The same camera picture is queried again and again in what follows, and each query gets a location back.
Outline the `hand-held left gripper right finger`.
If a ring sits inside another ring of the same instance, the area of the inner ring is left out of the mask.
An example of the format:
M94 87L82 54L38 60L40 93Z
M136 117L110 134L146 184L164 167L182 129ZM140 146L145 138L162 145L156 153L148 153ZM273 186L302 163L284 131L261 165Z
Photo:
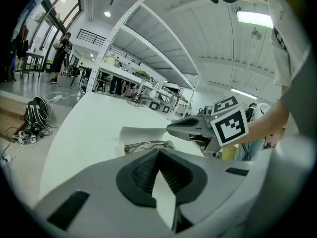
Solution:
M240 238L248 203L237 191L249 178L252 162L223 161L160 149L158 170L175 201L166 238Z

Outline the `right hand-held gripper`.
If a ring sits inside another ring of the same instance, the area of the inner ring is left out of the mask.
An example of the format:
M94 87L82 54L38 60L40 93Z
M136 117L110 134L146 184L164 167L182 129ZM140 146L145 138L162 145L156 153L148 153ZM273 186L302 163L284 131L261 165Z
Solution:
M235 96L205 106L198 116L176 120L166 130L174 137L195 141L205 156L217 154L249 131L245 111Z

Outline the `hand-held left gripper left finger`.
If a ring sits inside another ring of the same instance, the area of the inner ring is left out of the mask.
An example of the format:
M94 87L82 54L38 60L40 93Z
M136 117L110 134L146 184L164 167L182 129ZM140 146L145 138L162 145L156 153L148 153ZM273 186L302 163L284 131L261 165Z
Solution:
M51 190L34 211L63 238L170 238L173 231L155 208L134 205L118 189L119 170L146 151L99 162ZM68 208L51 216L78 192L87 194L76 215Z

